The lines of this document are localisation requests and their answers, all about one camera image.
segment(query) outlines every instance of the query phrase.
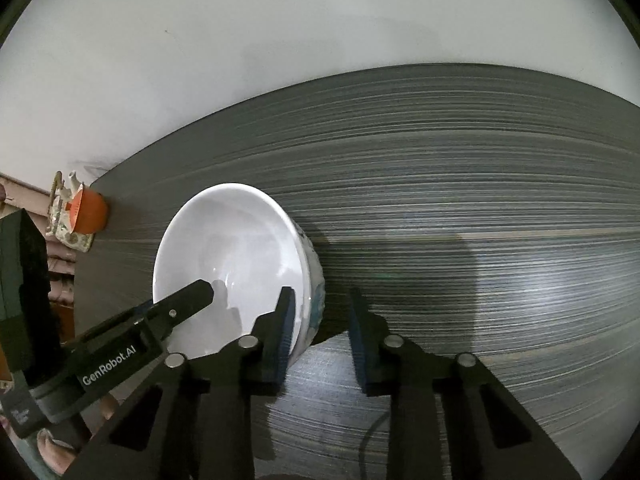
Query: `metal screw head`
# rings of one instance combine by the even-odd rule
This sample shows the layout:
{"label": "metal screw head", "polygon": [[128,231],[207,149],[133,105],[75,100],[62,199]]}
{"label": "metal screw head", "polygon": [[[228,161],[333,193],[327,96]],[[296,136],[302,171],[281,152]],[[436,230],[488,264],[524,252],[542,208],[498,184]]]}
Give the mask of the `metal screw head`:
{"label": "metal screw head", "polygon": [[253,348],[258,344],[258,338],[255,335],[243,335],[238,339],[240,348]]}
{"label": "metal screw head", "polygon": [[169,354],[164,360],[164,364],[169,368],[177,368],[184,363],[184,355],[182,354]]}
{"label": "metal screw head", "polygon": [[385,337],[384,343],[389,348],[400,348],[404,344],[404,339],[398,334],[389,334]]}
{"label": "metal screw head", "polygon": [[470,354],[469,352],[464,352],[463,354],[460,354],[458,356],[458,364],[465,368],[471,368],[473,366],[476,366],[477,361],[478,361],[478,358],[476,358],[475,355]]}

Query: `wood grain surface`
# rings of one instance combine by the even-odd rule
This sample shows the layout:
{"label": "wood grain surface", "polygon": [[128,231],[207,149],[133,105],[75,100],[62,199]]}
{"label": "wood grain surface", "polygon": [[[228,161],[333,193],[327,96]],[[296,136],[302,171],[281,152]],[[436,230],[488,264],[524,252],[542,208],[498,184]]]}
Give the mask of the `wood grain surface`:
{"label": "wood grain surface", "polygon": [[315,344],[254,403],[257,476],[385,477],[388,399],[354,380],[346,290],[441,354],[472,350],[585,479],[640,418],[640,108],[490,65],[348,73],[192,123],[105,174],[107,229],[78,260],[76,329],[151,296],[191,196],[276,199],[326,277]]}

